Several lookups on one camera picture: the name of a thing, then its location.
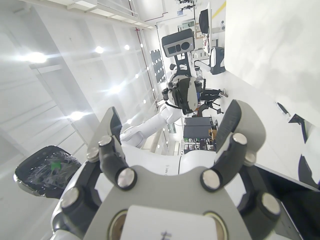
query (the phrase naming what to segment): ceiling light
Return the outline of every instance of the ceiling light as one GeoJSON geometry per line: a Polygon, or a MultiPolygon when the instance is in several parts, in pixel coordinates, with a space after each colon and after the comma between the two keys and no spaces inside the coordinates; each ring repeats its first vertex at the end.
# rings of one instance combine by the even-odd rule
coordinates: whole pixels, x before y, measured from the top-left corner
{"type": "Polygon", "coordinates": [[[99,53],[99,54],[102,54],[103,53],[103,48],[101,46],[97,46],[96,49],[95,49],[95,52],[99,53]]]}
{"type": "Polygon", "coordinates": [[[44,63],[47,60],[47,56],[40,52],[33,52],[25,56],[24,59],[33,63],[44,63]]]}
{"type": "Polygon", "coordinates": [[[121,90],[122,90],[122,85],[118,85],[118,86],[112,87],[112,88],[109,90],[109,92],[110,92],[111,94],[118,94],[119,92],[121,92],[121,90]]]}
{"type": "Polygon", "coordinates": [[[73,112],[72,114],[70,114],[70,119],[72,119],[73,121],[77,121],[80,120],[85,114],[82,112],[73,112]]]}

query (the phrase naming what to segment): silver bolt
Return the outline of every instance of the silver bolt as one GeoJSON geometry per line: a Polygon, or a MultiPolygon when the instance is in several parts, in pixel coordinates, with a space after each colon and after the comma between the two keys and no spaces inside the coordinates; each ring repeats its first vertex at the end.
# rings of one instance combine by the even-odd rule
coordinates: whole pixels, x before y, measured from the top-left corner
{"type": "Polygon", "coordinates": [[[220,186],[219,176],[212,169],[207,169],[206,171],[203,172],[202,180],[209,189],[216,190],[220,186]]]}
{"type": "Polygon", "coordinates": [[[62,197],[60,206],[61,208],[67,208],[73,205],[79,197],[79,190],[76,187],[73,187],[65,192],[62,197]]]}
{"type": "Polygon", "coordinates": [[[263,206],[272,214],[278,215],[280,213],[280,205],[275,197],[269,193],[262,195],[263,206]]]}
{"type": "Polygon", "coordinates": [[[247,163],[252,166],[256,163],[256,156],[253,153],[247,152],[245,154],[244,159],[247,161],[247,163]]]}
{"type": "Polygon", "coordinates": [[[101,137],[101,140],[99,141],[99,145],[105,146],[107,144],[110,144],[111,141],[112,141],[112,137],[109,135],[105,135],[105,136],[101,137]]]}
{"type": "Polygon", "coordinates": [[[247,137],[245,137],[241,133],[233,134],[232,138],[233,138],[234,141],[236,141],[237,143],[239,143],[241,145],[246,145],[247,144],[247,137]]]}
{"type": "Polygon", "coordinates": [[[135,179],[135,172],[131,168],[125,168],[118,176],[118,186],[120,188],[129,187],[135,179]]]}
{"type": "Polygon", "coordinates": [[[94,163],[99,160],[99,148],[92,147],[87,151],[87,159],[89,162],[94,163]]]}

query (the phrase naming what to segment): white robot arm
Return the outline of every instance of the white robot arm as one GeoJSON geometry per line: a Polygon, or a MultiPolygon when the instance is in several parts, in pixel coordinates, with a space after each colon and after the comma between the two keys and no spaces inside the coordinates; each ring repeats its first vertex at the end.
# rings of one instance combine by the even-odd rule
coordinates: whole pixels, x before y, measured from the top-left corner
{"type": "Polygon", "coordinates": [[[146,139],[165,127],[181,118],[180,109],[173,108],[166,104],[160,106],[159,112],[144,123],[125,130],[120,135],[121,143],[141,148],[146,139]]]}

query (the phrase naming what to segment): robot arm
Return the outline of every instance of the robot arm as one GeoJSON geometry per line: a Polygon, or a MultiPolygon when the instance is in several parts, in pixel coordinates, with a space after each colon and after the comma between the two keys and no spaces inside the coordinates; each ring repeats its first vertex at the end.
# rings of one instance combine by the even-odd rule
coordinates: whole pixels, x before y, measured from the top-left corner
{"type": "MultiPolygon", "coordinates": [[[[80,239],[126,240],[136,239],[138,236],[139,239],[150,239],[158,234],[161,239],[162,231],[158,230],[165,232],[168,230],[167,226],[170,229],[167,233],[172,235],[182,236],[185,229],[180,228],[177,223],[163,224],[164,229],[151,228],[148,221],[158,217],[159,223],[163,223],[172,221],[169,217],[177,218],[180,215],[182,219],[185,215],[185,222],[193,221],[188,226],[194,232],[201,231],[202,234],[200,237],[190,232],[190,235],[183,239],[264,239],[280,217],[280,205],[277,200],[266,193],[265,188],[254,187],[257,191],[244,196],[239,211],[228,196],[225,186],[240,172],[244,164],[254,164],[252,158],[256,157],[256,152],[264,143],[265,130],[257,115],[246,103],[234,100],[225,116],[217,133],[219,152],[215,162],[203,164],[195,159],[195,155],[198,158],[201,151],[196,151],[197,154],[188,153],[182,156],[179,162],[184,168],[181,175],[159,175],[160,172],[153,170],[157,165],[162,166],[162,162],[159,162],[161,160],[132,161],[134,155],[136,158],[139,155],[136,152],[139,151],[138,148],[127,144],[118,146],[115,135],[102,137],[97,145],[99,162],[96,164],[99,163],[100,169],[114,186],[92,215],[90,211],[83,212],[86,206],[92,207],[87,205],[86,197],[81,198],[81,191],[88,189],[79,187],[80,176],[75,185],[66,188],[60,206],[65,221],[69,221],[71,225],[71,230],[81,227],[80,224],[84,224],[82,220],[88,220],[86,226],[76,233],[80,239]],[[127,156],[126,160],[120,157],[122,149],[127,156]],[[164,197],[167,190],[172,196],[170,201],[164,197]],[[153,233],[143,233],[146,228],[153,233]],[[212,238],[213,234],[217,234],[217,238],[212,238]]],[[[176,158],[160,155],[159,157],[168,159],[166,168],[172,166],[169,159],[176,158]]]]}
{"type": "Polygon", "coordinates": [[[141,148],[149,136],[161,130],[167,124],[172,124],[179,120],[181,116],[180,109],[163,104],[155,116],[138,126],[130,127],[124,131],[120,135],[121,143],[141,148]]]}

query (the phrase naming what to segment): white tabletop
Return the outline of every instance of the white tabletop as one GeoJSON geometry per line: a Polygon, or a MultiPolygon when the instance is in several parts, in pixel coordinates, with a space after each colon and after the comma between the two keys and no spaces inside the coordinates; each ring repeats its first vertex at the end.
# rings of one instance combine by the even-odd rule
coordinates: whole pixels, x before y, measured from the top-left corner
{"type": "Polygon", "coordinates": [[[226,0],[225,68],[320,127],[320,0],[226,0]]]}

